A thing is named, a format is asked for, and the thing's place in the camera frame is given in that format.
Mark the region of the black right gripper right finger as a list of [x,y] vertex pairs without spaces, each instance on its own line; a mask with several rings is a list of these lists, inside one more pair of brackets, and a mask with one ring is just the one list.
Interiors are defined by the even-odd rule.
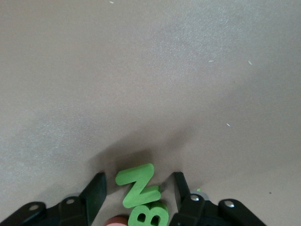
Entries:
[[174,172],[174,195],[178,212],[171,226],[264,226],[253,212],[235,199],[213,204],[204,192],[190,191],[182,172]]

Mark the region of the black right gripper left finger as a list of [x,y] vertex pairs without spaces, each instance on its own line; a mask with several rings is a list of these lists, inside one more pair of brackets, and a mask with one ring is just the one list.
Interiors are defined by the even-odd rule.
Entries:
[[90,226],[106,198],[106,174],[97,173],[78,196],[69,196],[53,207],[30,202],[4,219],[2,226]]

